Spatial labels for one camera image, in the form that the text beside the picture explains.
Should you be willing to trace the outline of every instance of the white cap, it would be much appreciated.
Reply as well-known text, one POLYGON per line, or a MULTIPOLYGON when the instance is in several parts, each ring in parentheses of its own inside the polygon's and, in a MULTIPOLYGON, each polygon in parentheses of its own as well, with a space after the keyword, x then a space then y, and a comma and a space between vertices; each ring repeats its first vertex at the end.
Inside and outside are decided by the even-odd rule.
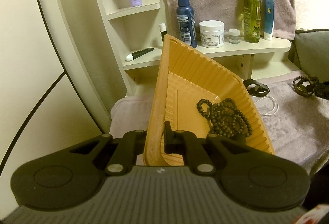
POLYGON ((130 0, 130 6, 139 6, 142 4, 142 0, 130 0))
POLYGON ((273 34, 264 32, 264 39, 271 41, 273 39, 273 34))
POLYGON ((240 35, 240 30, 230 29, 230 30, 228 30, 228 34, 231 35, 231 36, 239 36, 240 35))
POLYGON ((130 61, 132 61, 133 59, 134 59, 134 57, 133 57, 132 54, 129 54, 129 55, 127 55, 127 57, 126 57, 126 61, 127 61, 127 62, 130 62, 130 61))
POLYGON ((159 25, 160 25, 160 32, 167 31, 167 28, 166 28, 166 24, 165 23, 161 23, 159 25))
POLYGON ((200 30, 213 32, 224 29, 224 23, 222 21, 202 21, 200 22, 200 30))

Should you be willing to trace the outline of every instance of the green oil bottle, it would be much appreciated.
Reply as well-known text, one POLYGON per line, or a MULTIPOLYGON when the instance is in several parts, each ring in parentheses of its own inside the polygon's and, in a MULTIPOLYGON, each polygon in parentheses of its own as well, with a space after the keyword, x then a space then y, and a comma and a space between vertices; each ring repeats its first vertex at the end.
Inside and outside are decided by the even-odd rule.
POLYGON ((261 27, 261 0, 244 0, 244 40, 258 43, 261 27))

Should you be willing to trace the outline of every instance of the black curved line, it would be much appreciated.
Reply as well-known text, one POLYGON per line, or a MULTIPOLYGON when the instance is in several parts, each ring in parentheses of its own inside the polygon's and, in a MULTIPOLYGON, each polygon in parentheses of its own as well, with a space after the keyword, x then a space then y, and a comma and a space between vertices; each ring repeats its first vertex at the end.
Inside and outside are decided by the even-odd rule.
POLYGON ((30 119, 32 118, 32 116, 34 115, 34 113, 37 111, 37 109, 40 107, 41 103, 46 99, 46 97, 48 96, 48 94, 53 90, 53 88, 57 85, 57 83, 64 77, 64 75, 66 75, 65 72, 63 72, 57 79, 56 81, 50 86, 50 88, 48 88, 48 90, 45 92, 45 94, 43 94, 43 96, 41 97, 41 99, 37 102, 37 104, 34 106, 34 108, 32 109, 32 111, 29 113, 29 115, 26 117, 25 121, 23 122, 23 124, 21 125, 21 127, 19 128, 19 130, 17 131, 14 139, 12 140, 11 144, 9 145, 4 158, 1 161, 0 164, 0 176, 1 173, 6 165, 6 162, 9 158, 9 155, 11 154, 17 140, 19 139, 20 135, 22 134, 24 128, 27 126, 28 122, 30 121, 30 119))
POLYGON ((105 134, 105 132, 104 132, 104 130, 102 129, 102 127, 98 124, 98 122, 97 122, 96 119, 93 117, 93 115, 91 114, 91 112, 90 112, 89 109, 87 108, 86 104, 85 104, 84 101, 82 100, 80 94, 78 93, 78 90, 75 88, 75 85, 73 84, 73 81, 72 81, 72 79, 71 79, 69 73, 67 72, 67 70, 66 70, 66 68, 65 68, 65 66, 64 66, 63 61, 62 61, 62 59, 60 58, 60 54, 58 53, 57 48, 55 47, 55 43, 54 43, 53 38, 52 38, 52 36, 51 36, 51 33, 50 33, 50 31, 49 31, 49 28, 48 28, 48 25, 47 25, 47 22, 46 22, 46 18, 44 17, 44 14, 43 14, 43 11, 42 11, 42 7, 41 7, 40 0, 37 0, 37 2, 38 2, 38 6, 39 6, 39 9, 40 9, 40 13, 41 13, 41 16, 42 16, 42 19, 43 19, 43 23, 44 23, 44 25, 45 25, 45 27, 46 27, 46 30, 47 30, 48 36, 49 36, 49 38, 50 38, 51 44, 52 44, 53 47, 54 47, 54 50, 55 50, 55 52, 56 52, 56 55, 57 55, 58 59, 60 60, 60 64, 62 65, 62 67, 63 67, 63 69, 64 69, 64 72, 67 74, 67 77, 68 77, 68 79, 69 79, 69 81, 70 81, 70 83, 71 83, 71 85, 72 85, 74 91, 75 91, 76 94, 78 95, 80 101, 82 102, 83 106, 84 106, 85 109, 87 110, 88 114, 90 115, 90 117, 92 118, 92 120, 95 122, 95 124, 96 124, 96 126, 98 127, 98 129, 99 129, 103 134, 105 134))

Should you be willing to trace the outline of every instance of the metal rivet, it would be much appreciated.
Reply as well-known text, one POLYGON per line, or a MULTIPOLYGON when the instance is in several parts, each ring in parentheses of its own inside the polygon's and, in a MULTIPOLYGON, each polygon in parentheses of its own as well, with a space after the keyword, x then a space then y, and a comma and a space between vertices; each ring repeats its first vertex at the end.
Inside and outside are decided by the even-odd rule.
POLYGON ((210 164, 201 164, 201 165, 198 165, 197 169, 200 172, 209 173, 209 172, 213 171, 213 166, 210 164))
POLYGON ((112 164, 107 167, 107 170, 113 173, 118 173, 123 170, 123 166, 120 164, 112 164))

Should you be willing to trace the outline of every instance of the jar lid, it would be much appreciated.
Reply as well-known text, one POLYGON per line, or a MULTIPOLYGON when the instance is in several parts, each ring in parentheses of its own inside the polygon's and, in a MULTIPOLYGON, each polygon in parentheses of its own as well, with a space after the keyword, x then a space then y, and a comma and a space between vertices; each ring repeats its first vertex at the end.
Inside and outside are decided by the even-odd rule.
POLYGON ((230 30, 228 30, 228 34, 231 35, 231 36, 239 36, 240 35, 240 30, 230 29, 230 30))
POLYGON ((224 29, 224 23, 222 21, 202 21, 200 22, 200 30, 202 31, 220 31, 224 29))

